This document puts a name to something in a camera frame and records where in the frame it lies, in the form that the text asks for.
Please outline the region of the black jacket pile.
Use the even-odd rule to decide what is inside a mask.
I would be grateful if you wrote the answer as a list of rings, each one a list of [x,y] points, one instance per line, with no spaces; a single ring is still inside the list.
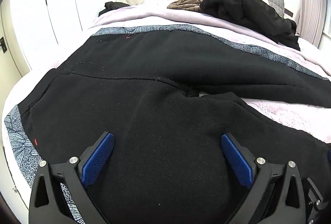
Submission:
[[[256,31],[275,43],[300,50],[297,25],[262,0],[203,0],[202,12]]]

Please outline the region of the light curtain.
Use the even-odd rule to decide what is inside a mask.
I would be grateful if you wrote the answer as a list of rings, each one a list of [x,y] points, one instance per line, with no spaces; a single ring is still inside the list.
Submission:
[[[301,38],[319,46],[323,34],[327,0],[301,0],[298,33]]]

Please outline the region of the black fleece pants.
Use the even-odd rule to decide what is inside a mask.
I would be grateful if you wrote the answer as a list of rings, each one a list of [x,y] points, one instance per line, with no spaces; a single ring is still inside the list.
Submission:
[[[89,193],[111,223],[223,223],[244,196],[219,145],[295,161],[330,198],[330,146],[246,98],[330,107],[330,82],[205,34],[90,37],[18,105],[40,156],[62,163],[111,132],[115,148]]]

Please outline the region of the small black garment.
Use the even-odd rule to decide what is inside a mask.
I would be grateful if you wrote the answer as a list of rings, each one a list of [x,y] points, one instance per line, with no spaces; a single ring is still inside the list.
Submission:
[[[100,17],[102,14],[105,14],[109,11],[118,10],[120,8],[129,7],[129,6],[130,6],[129,4],[122,2],[106,2],[104,5],[104,9],[99,12],[98,16]]]

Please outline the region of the blue patterned cloth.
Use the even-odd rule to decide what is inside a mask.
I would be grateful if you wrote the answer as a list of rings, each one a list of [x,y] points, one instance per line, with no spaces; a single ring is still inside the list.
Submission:
[[[151,25],[151,26],[136,26],[136,27],[115,27],[115,28],[109,27],[109,28],[102,28],[102,29],[96,31],[96,33],[92,34],[90,37],[98,35],[98,34],[107,34],[107,35],[110,35],[110,34],[113,34],[113,35],[117,35],[117,34],[137,34],[137,33],[141,33],[144,30],[147,30],[147,31],[182,30],[182,31],[191,31],[191,32],[195,32],[195,33],[198,33],[198,34],[205,34],[205,35],[209,35],[211,37],[215,37],[217,40],[219,40],[221,42],[224,42],[225,44],[229,45],[232,48],[238,49],[238,50],[243,51],[243,52],[251,53],[251,54],[254,54],[254,55],[260,55],[260,56],[263,56],[264,58],[267,58],[267,59],[270,59],[270,60],[273,60],[273,61],[276,61],[276,62],[284,63],[285,65],[287,65],[285,63],[284,59],[282,59],[279,56],[274,56],[272,52],[265,52],[262,49],[257,49],[257,48],[248,48],[248,49],[246,49],[241,44],[233,43],[231,41],[223,39],[222,37],[217,37],[217,36],[215,36],[211,33],[205,32],[202,29],[197,28],[193,25],[175,24],[175,25]],[[312,74],[309,71],[304,70],[303,67],[294,67],[294,66],[289,66],[289,67],[291,67],[291,68],[293,68],[297,71],[301,71],[305,74],[311,75],[313,77],[324,79],[322,77],[318,77],[317,75]],[[22,121],[21,121],[21,115],[20,115],[20,112],[19,112],[19,109],[18,109],[19,103],[16,104],[10,110],[9,114],[4,119],[4,123],[5,123],[5,126],[6,126],[8,140],[9,140],[9,145],[8,146],[9,146],[9,148],[11,149],[11,151],[13,153],[13,158],[14,158],[13,161],[18,166],[18,169],[19,169],[22,177],[24,178],[24,182],[28,185],[28,202],[30,203],[32,186],[34,184],[34,179],[35,179],[35,175],[36,175],[39,163],[42,160],[45,160],[45,159],[43,159],[40,156],[40,154],[36,150],[36,147],[32,144],[31,140],[28,138],[28,136],[26,135],[26,133],[24,131]],[[329,148],[329,151],[328,151],[328,154],[327,154],[327,158],[328,158],[328,161],[330,162],[330,148]],[[232,171],[232,168],[230,167],[230,165],[229,165],[229,163],[226,159],[225,159],[225,162],[229,166],[231,174],[238,181],[238,179],[236,178],[236,175]],[[101,173],[104,171],[104,169],[106,167],[106,164],[104,165],[104,167],[103,167],[102,171],[100,172],[98,178],[100,177]],[[311,178],[309,178],[309,177],[304,178],[301,175],[300,175],[300,177],[301,177],[301,183],[302,183],[302,186],[303,186],[303,192],[304,192],[304,195],[305,195],[305,206],[306,206],[306,222],[305,223],[311,223],[311,222],[327,223],[327,222],[329,222],[330,198],[326,199],[322,196],[321,192],[318,190],[317,186],[315,185],[315,183],[313,182],[313,180]],[[242,187],[244,189],[244,191],[245,191],[244,196],[245,196],[245,194],[248,192],[247,188],[243,187],[242,185],[240,185],[240,187]],[[67,187],[62,184],[61,188],[62,188],[62,191],[63,191],[63,195],[65,196],[66,202],[69,206],[69,209],[71,211],[71,214],[73,215],[73,217],[76,221],[75,223],[85,223],[83,218],[79,214],[79,211],[77,210],[77,207],[75,206],[74,201],[73,201],[73,199],[71,197],[71,194],[69,193]],[[228,218],[223,223],[227,223],[229,217],[234,212],[234,210],[229,214]]]

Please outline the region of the brown knitted garment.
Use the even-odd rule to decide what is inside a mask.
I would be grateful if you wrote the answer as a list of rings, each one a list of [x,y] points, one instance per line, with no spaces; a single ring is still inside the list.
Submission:
[[[202,13],[202,9],[200,8],[202,1],[203,0],[175,0],[170,3],[167,8]]]

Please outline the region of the lilac plush bed blanket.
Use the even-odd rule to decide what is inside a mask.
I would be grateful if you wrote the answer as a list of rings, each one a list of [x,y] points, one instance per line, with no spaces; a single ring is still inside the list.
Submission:
[[[14,85],[5,100],[3,116],[7,116],[10,110],[29,94],[50,69],[57,68],[96,31],[109,27],[175,24],[193,25],[217,37],[241,44],[246,49],[257,48],[272,52],[274,56],[284,59],[288,66],[303,67],[318,77],[330,80],[330,63],[319,49],[304,39],[299,39],[301,50],[297,51],[277,45],[252,30],[206,14],[145,6],[125,7],[102,15],[94,26],[77,34],[73,45],[66,45],[63,54],[48,50],[46,59]],[[305,131],[323,142],[330,142],[330,109],[313,105],[291,105],[283,101],[259,100],[256,97],[247,98],[245,102],[278,123]]]

